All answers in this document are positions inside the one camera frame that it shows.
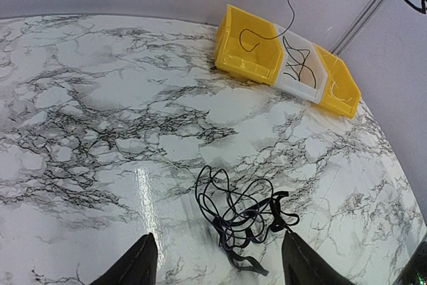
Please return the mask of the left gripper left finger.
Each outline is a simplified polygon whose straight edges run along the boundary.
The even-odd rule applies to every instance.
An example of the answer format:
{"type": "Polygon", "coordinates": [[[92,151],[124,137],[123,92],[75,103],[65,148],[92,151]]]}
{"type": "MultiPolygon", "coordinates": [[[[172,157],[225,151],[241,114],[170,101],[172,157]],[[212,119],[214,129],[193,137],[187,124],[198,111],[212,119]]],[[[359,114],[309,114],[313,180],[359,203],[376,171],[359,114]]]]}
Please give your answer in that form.
{"type": "Polygon", "coordinates": [[[156,274],[157,244],[153,234],[148,233],[90,285],[155,284],[156,274]]]}

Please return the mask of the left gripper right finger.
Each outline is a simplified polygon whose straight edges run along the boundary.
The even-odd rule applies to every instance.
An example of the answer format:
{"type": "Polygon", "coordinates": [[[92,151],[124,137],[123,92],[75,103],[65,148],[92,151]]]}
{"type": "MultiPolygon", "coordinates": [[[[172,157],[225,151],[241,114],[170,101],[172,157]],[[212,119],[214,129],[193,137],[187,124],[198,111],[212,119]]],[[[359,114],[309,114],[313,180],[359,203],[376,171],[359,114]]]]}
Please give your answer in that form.
{"type": "Polygon", "coordinates": [[[282,242],[282,264],[285,284],[354,284],[335,271],[295,232],[285,233],[282,242]]]}

